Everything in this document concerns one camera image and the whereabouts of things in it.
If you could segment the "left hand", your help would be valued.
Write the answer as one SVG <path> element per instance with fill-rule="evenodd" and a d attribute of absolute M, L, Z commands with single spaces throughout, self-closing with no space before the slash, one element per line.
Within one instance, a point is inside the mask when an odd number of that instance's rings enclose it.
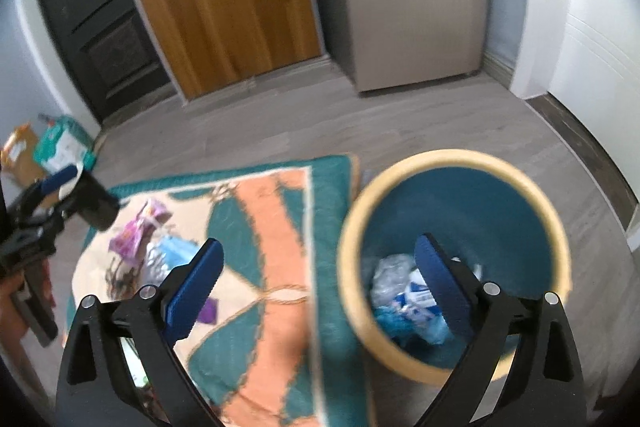
<path fill-rule="evenodd" d="M 12 295 L 22 287 L 23 282 L 22 272 L 11 275 L 1 282 L 1 344 L 13 361 L 20 361 L 23 358 L 22 339 L 28 331 L 28 325 L 12 300 Z"/>

